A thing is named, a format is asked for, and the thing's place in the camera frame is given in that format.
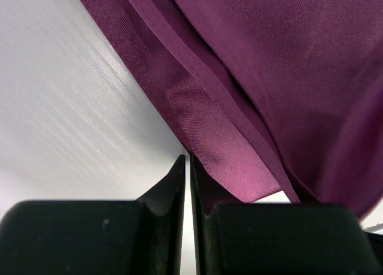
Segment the purple satin napkin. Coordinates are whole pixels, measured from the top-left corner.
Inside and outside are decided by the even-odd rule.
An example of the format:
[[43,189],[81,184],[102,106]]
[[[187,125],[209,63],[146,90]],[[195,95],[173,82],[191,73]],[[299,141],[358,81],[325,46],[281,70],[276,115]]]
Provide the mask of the purple satin napkin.
[[245,203],[382,198],[382,0],[80,0],[181,144]]

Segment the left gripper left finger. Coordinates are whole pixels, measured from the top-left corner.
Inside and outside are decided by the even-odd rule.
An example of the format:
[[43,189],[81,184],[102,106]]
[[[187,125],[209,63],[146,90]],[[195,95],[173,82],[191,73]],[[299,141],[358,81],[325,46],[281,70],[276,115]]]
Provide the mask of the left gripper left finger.
[[1,220],[2,274],[179,274],[186,158],[135,200],[29,200]]

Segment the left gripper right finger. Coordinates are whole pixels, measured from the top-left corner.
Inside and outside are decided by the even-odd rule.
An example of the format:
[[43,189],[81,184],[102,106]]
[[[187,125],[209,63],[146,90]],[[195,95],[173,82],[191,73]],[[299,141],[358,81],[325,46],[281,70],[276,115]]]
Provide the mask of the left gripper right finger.
[[382,236],[333,204],[242,203],[190,161],[198,274],[381,274]]

